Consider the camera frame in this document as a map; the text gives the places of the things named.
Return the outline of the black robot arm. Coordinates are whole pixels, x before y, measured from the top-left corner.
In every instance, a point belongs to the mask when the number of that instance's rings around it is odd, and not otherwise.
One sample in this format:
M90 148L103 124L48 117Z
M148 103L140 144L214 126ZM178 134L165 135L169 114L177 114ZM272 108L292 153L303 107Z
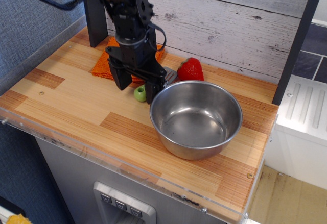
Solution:
M145 82L146 101L150 104L165 85L165 69L158 63L156 31L151 21L153 4L148 0L100 0L114 27L117 47L107 47L110 72L117 87L124 90L137 77Z

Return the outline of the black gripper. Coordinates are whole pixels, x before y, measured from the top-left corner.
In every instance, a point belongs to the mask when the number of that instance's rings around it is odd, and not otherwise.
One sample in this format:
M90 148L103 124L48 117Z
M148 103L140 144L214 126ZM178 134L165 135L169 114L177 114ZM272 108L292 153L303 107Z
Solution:
M116 27L115 39L119 47L106 48L110 72L117 87L120 90L127 88L132 83L132 75L144 80L148 104L165 87L166 71L157 62L155 54L164 50L167 39L158 49L156 30L164 32L160 27Z

